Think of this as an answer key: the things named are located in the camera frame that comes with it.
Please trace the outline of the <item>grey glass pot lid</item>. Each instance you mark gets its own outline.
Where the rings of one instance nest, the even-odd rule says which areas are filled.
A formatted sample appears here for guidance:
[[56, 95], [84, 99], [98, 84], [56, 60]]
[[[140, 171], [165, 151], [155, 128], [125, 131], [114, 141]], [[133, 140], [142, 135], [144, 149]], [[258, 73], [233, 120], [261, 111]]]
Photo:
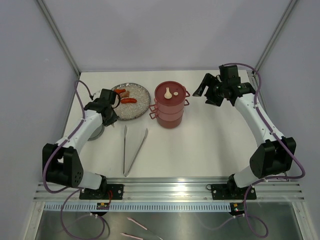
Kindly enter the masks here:
[[93, 133], [92, 135], [89, 137], [88, 141], [94, 141], [97, 140], [104, 132], [105, 127], [103, 125], [101, 125], [100, 127], [98, 127]]

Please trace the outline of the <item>metal tongs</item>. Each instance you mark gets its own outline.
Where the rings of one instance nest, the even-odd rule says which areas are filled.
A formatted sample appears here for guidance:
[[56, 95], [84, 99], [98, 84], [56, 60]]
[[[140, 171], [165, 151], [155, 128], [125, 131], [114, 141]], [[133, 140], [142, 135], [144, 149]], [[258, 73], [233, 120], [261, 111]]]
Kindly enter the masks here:
[[147, 140], [149, 130], [146, 128], [143, 133], [135, 136], [133, 132], [128, 132], [129, 127], [124, 126], [123, 129], [123, 151], [122, 151], [122, 174], [128, 177], [133, 166], [140, 154], [145, 141]]

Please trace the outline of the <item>dark red lunch container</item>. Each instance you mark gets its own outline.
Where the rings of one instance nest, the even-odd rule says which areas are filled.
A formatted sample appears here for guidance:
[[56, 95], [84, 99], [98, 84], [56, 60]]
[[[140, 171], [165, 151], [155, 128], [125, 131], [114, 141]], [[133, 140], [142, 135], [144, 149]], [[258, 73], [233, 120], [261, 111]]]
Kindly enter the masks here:
[[152, 120], [156, 119], [158, 124], [166, 129], [173, 129], [179, 126], [183, 119], [184, 110], [173, 114], [163, 113], [161, 111], [150, 112], [149, 116]]

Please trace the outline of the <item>orange fried chicken piece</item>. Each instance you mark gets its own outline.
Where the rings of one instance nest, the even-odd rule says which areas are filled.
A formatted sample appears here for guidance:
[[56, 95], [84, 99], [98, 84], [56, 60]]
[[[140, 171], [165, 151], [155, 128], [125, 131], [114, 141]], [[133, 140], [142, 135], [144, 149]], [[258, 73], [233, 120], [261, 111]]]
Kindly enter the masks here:
[[125, 89], [115, 89], [114, 91], [115, 91], [116, 93], [118, 93], [118, 94], [121, 94], [121, 93], [126, 92]]

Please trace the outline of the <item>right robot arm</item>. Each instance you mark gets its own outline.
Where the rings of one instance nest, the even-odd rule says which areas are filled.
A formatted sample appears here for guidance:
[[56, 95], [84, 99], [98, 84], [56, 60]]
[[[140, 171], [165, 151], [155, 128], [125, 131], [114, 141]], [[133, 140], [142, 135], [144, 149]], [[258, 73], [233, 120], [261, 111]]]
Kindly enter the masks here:
[[238, 74], [213, 76], [206, 73], [193, 96], [206, 97], [206, 104], [221, 106], [228, 100], [242, 115], [256, 141], [257, 149], [249, 159], [249, 165], [232, 174], [226, 190], [230, 197], [239, 198], [247, 187], [259, 180], [269, 180], [291, 168], [296, 142], [285, 137], [259, 109], [256, 91], [249, 82], [242, 83]]

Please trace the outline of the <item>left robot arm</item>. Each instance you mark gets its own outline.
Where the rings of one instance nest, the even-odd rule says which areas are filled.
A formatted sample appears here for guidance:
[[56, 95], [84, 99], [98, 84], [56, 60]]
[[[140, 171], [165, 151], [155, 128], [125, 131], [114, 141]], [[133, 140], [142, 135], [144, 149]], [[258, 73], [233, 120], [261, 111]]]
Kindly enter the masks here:
[[90, 189], [97, 199], [108, 194], [104, 177], [83, 169], [80, 152], [99, 127], [107, 127], [118, 120], [112, 105], [108, 100], [100, 102], [98, 99], [88, 103], [82, 111], [82, 119], [68, 136], [43, 147], [42, 180], [49, 193], [79, 188]]

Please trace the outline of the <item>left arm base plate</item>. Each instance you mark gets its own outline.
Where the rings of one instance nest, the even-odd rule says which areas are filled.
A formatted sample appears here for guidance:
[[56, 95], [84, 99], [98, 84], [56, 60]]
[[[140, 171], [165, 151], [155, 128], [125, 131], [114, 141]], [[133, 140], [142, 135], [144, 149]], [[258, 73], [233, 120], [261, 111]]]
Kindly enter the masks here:
[[123, 184], [107, 184], [106, 187], [99, 189], [85, 188], [79, 194], [80, 200], [122, 200], [124, 194]]

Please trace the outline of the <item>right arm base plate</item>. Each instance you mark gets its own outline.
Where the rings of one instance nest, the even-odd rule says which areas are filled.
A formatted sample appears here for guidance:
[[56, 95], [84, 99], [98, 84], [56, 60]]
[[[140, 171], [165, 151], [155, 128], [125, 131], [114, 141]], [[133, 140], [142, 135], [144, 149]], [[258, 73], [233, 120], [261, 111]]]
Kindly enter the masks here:
[[207, 184], [206, 189], [211, 192], [213, 200], [244, 200], [248, 187], [230, 187], [224, 184]]

